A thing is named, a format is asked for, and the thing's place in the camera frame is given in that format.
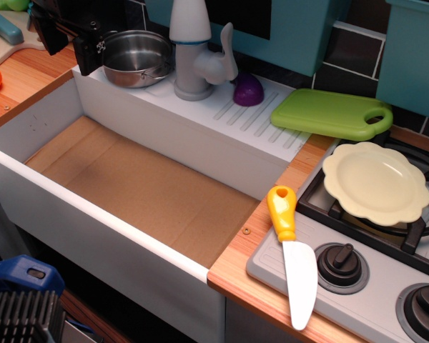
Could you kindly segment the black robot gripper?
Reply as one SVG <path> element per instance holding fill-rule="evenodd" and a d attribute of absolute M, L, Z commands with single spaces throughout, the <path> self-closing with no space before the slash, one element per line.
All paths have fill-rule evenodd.
<path fill-rule="evenodd" d="M 72 38 L 82 76 L 103 65 L 105 50 L 93 1 L 32 1 L 28 13 L 45 49 L 59 53 Z"/>

